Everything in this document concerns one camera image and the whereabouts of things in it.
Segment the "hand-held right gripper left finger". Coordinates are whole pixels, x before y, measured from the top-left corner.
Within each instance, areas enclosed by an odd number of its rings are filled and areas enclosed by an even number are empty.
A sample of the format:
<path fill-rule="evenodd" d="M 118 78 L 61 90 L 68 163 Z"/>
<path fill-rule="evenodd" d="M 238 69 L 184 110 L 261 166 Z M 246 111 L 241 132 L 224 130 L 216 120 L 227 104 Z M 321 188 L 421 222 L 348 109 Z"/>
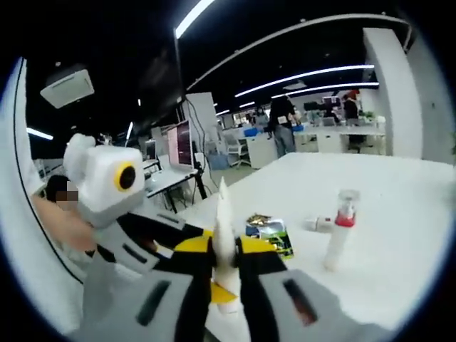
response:
<path fill-rule="evenodd" d="M 119 289 L 88 275 L 89 341 L 203 341 L 211 303 L 200 277 L 153 270 Z"/>

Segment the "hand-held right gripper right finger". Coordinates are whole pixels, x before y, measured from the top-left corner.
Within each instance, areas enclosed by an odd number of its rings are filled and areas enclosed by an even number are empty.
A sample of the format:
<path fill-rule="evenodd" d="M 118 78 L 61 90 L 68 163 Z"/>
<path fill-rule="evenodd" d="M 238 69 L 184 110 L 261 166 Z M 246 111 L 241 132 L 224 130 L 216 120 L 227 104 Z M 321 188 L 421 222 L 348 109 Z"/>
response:
<path fill-rule="evenodd" d="M 252 341 L 388 341 L 390 331 L 359 323 L 337 295 L 298 269 L 288 269 L 265 240 L 240 236 L 240 299 Z"/>

